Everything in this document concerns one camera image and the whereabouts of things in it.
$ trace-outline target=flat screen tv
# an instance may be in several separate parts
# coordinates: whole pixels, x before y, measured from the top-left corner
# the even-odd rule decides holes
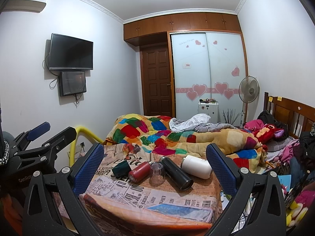
[[[51,34],[50,70],[93,70],[93,42]]]

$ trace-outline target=sliding wardrobe door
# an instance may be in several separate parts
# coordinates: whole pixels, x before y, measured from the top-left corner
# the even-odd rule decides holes
[[[235,111],[239,117],[233,123],[240,125],[243,102],[238,87],[246,76],[243,44],[240,34],[208,32],[208,51],[211,70],[212,98],[219,103],[219,122],[225,122],[223,111]]]
[[[210,98],[210,67],[205,33],[172,34],[176,118],[188,120],[200,98]]]

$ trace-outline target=colorful patchwork quilt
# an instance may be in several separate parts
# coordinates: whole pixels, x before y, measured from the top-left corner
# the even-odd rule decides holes
[[[266,153],[252,133],[236,129],[175,133],[169,129],[170,119],[168,116],[123,115],[116,120],[106,140],[110,144],[127,144],[125,148],[127,156],[127,153],[136,153],[141,148],[147,153],[189,154],[204,158],[206,147],[210,143],[215,143],[239,167],[246,167],[252,173],[259,163],[265,163]]]

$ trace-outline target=clear plastic cup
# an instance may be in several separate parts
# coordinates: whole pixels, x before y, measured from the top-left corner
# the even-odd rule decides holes
[[[150,168],[150,184],[162,184],[165,181],[165,171],[162,163],[152,162]]]

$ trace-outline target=stuffed animal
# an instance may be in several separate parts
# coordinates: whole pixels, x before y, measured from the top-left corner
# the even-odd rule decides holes
[[[265,144],[272,138],[282,137],[284,129],[277,129],[273,124],[265,124],[261,130],[255,131],[253,134],[260,143]]]

